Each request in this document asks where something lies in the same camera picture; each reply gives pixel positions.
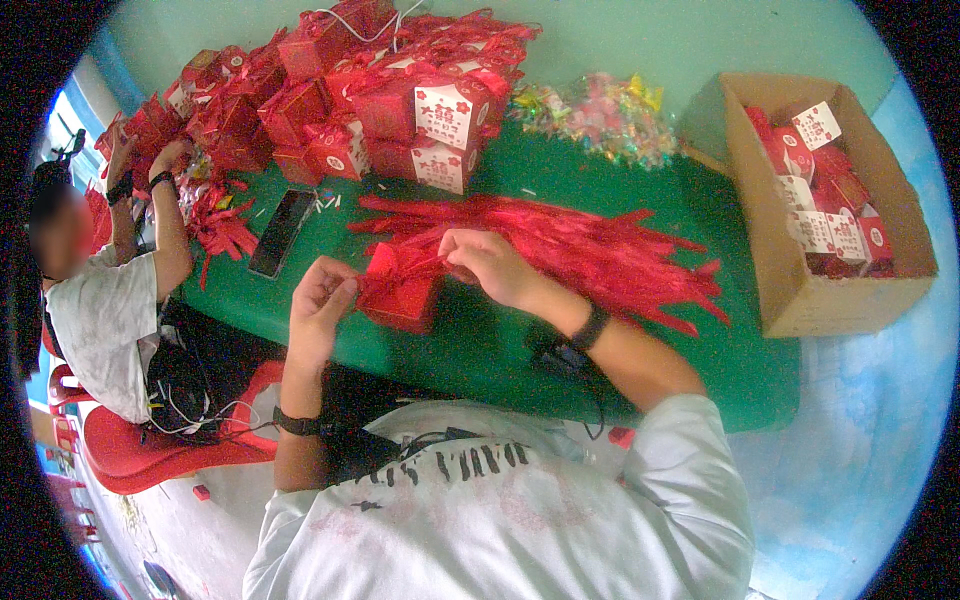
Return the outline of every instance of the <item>red tassel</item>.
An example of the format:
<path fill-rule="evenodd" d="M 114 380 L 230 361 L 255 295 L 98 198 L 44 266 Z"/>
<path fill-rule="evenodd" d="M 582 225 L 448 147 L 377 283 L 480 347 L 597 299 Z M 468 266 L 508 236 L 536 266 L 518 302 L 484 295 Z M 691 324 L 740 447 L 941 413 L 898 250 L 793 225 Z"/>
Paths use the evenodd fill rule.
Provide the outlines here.
<path fill-rule="evenodd" d="M 637 315 L 697 336 L 693 324 L 660 310 L 666 304 L 695 302 L 721 322 L 730 322 L 710 300 L 720 294 L 720 286 L 713 279 L 720 261 L 711 260 L 692 271 L 674 263 L 669 257 L 677 248 L 694 252 L 706 252 L 707 248 L 635 225 L 653 214 L 648 209 L 604 219 L 569 208 L 482 194 L 463 203 L 396 201 L 376 196 L 364 196 L 359 203 L 365 208 L 398 213 L 348 226 L 354 232 L 392 232 L 390 245 L 398 255 L 416 255 L 427 249 L 435 252 L 448 228 L 495 231 L 535 269 L 592 298 L 614 315 Z M 442 263 L 400 261 L 390 270 L 390 277 L 410 276 L 420 264 L 436 269 L 437 276 L 445 269 Z M 368 293 L 389 294 L 390 289 L 390 284 L 381 283 Z"/>

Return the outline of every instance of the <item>floor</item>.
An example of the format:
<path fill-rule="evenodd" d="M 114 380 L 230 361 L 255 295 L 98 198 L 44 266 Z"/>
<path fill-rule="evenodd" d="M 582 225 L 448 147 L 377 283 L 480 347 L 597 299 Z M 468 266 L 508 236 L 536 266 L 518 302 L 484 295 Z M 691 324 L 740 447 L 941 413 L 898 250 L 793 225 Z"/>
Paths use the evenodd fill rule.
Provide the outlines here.
<path fill-rule="evenodd" d="M 855 598 L 916 502 L 948 408 L 958 277 L 943 174 L 902 78 L 874 120 L 920 193 L 940 277 L 877 335 L 804 339 L 793 422 L 729 436 L 756 528 L 752 598 Z M 579 423 L 570 431 L 584 437 Z M 609 444 L 596 454 L 600 468 L 616 469 Z M 108 538 L 98 552 L 111 555 L 124 581 L 140 579 L 146 559 L 174 576 L 184 598 L 238 598 L 271 479 L 271 465 L 214 468 L 128 497 L 93 483 L 90 501 Z M 193 495 L 198 484 L 210 500 Z"/>

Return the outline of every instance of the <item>wrist strap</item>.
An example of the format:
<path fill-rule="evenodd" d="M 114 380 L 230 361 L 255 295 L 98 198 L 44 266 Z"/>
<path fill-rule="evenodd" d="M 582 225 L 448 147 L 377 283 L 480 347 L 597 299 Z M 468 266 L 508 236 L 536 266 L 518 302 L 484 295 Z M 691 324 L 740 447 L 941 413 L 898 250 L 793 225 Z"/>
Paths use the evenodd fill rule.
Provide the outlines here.
<path fill-rule="evenodd" d="M 133 195 L 133 170 L 128 170 L 111 189 L 107 190 L 107 206 L 115 204 Z"/>
<path fill-rule="evenodd" d="M 332 436 L 338 433 L 346 433 L 348 430 L 341 423 L 323 422 L 322 417 L 316 417 L 315 419 L 287 417 L 280 410 L 279 405 L 274 407 L 274 421 L 284 431 L 295 436 Z"/>
<path fill-rule="evenodd" d="M 597 306 L 593 300 L 589 302 L 590 316 L 587 317 L 587 322 L 584 326 L 580 327 L 579 331 L 570 337 L 570 345 L 581 352 L 586 352 L 593 348 L 597 338 L 600 337 L 604 327 L 607 325 L 607 321 L 610 320 L 610 313 Z"/>
<path fill-rule="evenodd" d="M 147 193 L 148 193 L 148 194 L 153 194 L 153 193 L 154 193 L 154 188 L 155 188 L 156 185 L 157 185 L 158 183 L 160 183 L 161 181 L 170 181 L 170 184 L 173 185 L 173 184 L 174 184 L 174 174 L 171 173 L 170 171 L 161 171 L 160 173 L 157 173 L 157 174 L 156 174 L 156 177 L 154 177 L 153 179 L 150 180 L 150 185 L 147 187 Z"/>

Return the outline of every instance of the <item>black smartphone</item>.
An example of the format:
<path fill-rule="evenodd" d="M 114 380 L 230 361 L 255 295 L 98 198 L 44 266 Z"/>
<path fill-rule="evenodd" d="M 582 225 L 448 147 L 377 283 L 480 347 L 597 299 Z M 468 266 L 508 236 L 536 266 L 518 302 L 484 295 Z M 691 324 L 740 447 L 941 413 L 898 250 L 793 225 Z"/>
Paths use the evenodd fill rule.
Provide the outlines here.
<path fill-rule="evenodd" d="M 259 276 L 276 279 L 303 222 L 316 203 L 317 192 L 288 189 L 260 236 L 247 269 Z"/>

